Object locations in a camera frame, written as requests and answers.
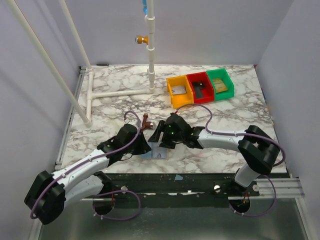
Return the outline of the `beige card holder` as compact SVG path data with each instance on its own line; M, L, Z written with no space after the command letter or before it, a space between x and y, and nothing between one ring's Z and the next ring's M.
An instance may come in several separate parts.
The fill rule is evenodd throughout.
M143 160L167 160L169 155L169 150L164 147L160 147L160 144L157 142L149 142L149 147L151 151L144 153L139 156Z

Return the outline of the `white VIP card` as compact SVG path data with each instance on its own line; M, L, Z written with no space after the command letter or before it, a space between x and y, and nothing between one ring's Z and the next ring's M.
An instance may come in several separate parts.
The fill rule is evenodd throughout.
M183 85L173 86L171 91L173 95L183 95L187 93L187 90Z

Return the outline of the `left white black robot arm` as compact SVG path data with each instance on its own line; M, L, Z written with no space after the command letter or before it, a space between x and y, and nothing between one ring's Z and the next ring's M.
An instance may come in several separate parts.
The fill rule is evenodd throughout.
M119 162L127 154L137 156L150 151L144 133L125 124L117 135L101 142L78 162L53 173L40 172L24 199L31 210L31 219L39 219L44 225L53 222L71 202L100 193L104 185L95 175L97 172Z

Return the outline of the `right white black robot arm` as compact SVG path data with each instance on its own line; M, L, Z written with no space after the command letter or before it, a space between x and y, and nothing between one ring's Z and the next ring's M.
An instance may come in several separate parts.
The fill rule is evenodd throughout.
M280 153L277 142L255 125L244 131L214 134L204 126L191 127L176 113L159 122L148 142L160 142L159 146L167 149L174 149L181 143L191 149L216 148L239 152L246 164L236 172L232 181L243 189L259 176L269 175Z

